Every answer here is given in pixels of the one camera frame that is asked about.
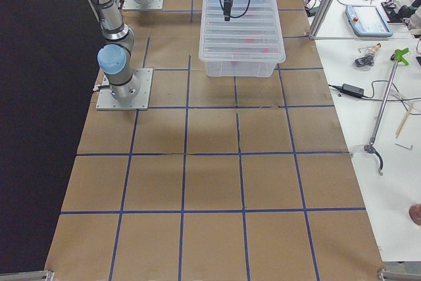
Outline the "clear plastic box lid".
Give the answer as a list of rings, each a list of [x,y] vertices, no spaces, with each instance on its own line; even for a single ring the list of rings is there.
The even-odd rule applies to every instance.
[[[199,59],[216,61],[285,61],[276,0],[234,0],[232,18],[224,20],[220,0],[203,0]],[[254,43],[245,43],[254,39]]]

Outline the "clear plastic storage box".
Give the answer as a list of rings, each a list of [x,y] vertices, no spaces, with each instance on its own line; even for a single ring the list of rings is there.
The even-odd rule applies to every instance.
[[[209,77],[271,77],[276,62],[216,61],[205,62]]]

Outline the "blue teach pendant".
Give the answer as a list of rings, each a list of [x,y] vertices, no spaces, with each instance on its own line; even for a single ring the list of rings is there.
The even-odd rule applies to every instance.
[[[345,15],[354,33],[361,38],[390,38],[392,30],[376,6],[347,5]]]

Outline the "black power adapter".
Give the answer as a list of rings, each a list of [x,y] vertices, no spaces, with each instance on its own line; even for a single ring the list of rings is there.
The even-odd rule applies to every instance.
[[[364,90],[360,87],[352,86],[350,84],[342,84],[341,86],[329,84],[329,86],[342,94],[355,97],[357,99],[362,99],[364,97]]]

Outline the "wooden chopstick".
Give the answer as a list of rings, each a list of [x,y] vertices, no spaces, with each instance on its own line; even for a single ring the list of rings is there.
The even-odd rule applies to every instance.
[[[403,129],[403,127],[404,127],[404,125],[405,125],[406,121],[408,120],[408,118],[409,118],[409,116],[410,116],[410,114],[411,114],[411,112],[412,112],[413,108],[414,108],[414,105],[411,103],[411,104],[409,105],[409,107],[408,107],[408,109],[407,109],[407,111],[406,111],[406,113],[405,113],[405,115],[404,115],[404,117],[403,117],[403,119],[402,119],[402,121],[401,121],[400,125],[398,126],[398,129],[397,129],[396,133],[395,133],[395,138],[396,138],[396,139],[400,136],[400,134],[401,134],[401,132],[402,132],[402,129]]]

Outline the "silver allen key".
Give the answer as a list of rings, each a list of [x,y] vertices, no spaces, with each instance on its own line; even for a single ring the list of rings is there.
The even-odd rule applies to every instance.
[[[398,146],[398,147],[401,147],[403,149],[409,150],[409,151],[413,149],[413,145],[402,145],[402,144],[399,144],[399,143],[395,143],[395,145]]]

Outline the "green handled reacher grabber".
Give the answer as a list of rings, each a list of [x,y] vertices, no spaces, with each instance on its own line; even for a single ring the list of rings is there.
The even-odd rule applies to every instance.
[[[397,71],[397,67],[398,67],[399,63],[403,63],[405,65],[408,65],[409,64],[409,62],[404,58],[404,55],[406,55],[408,52],[409,52],[409,48],[408,47],[406,47],[404,49],[396,49],[394,51],[394,54],[393,54],[393,56],[394,56],[394,60],[393,60],[394,61],[394,64],[393,64],[393,67],[391,69],[391,73],[389,75],[389,79],[387,81],[387,85],[386,85],[386,88],[385,88],[385,91],[384,91],[384,96],[382,98],[382,103],[380,105],[380,108],[379,108],[379,111],[378,111],[378,116],[377,116],[376,122],[374,124],[374,128],[373,128],[373,131],[371,133],[371,136],[370,136],[370,138],[368,140],[368,143],[367,144],[363,144],[363,145],[357,145],[350,152],[350,157],[351,158],[353,158],[354,155],[357,152],[359,152],[359,151],[363,151],[365,153],[373,154],[373,155],[377,156],[377,158],[379,160],[378,174],[380,176],[383,175],[384,161],[383,161],[382,156],[380,155],[380,153],[374,147],[374,144],[375,144],[376,136],[378,134],[378,130],[379,130],[379,127],[380,127],[380,123],[382,121],[382,117],[383,117],[383,114],[384,114],[385,106],[386,106],[386,103],[387,103],[388,98],[389,98],[389,94],[390,94],[392,83],[393,83],[393,80],[394,80],[394,77],[395,77],[395,74],[396,74],[396,71]]]

